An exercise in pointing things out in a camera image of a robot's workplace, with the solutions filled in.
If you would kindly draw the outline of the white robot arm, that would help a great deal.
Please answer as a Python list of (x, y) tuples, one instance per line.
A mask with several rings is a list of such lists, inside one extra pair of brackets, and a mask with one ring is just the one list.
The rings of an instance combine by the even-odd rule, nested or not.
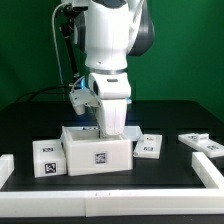
[(73, 19), (74, 43), (86, 53), (84, 87), (74, 86), (70, 101), (81, 115), (95, 109), (106, 136), (123, 132), (131, 87), (127, 58), (144, 54), (152, 45), (154, 26), (147, 0), (61, 0)]

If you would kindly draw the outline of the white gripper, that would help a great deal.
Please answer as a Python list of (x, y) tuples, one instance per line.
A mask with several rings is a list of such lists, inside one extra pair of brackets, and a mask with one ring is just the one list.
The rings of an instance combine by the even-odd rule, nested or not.
[(88, 87), (97, 100), (96, 118), (104, 135), (116, 136), (123, 133), (127, 99), (131, 87), (127, 73), (104, 75), (90, 73)]

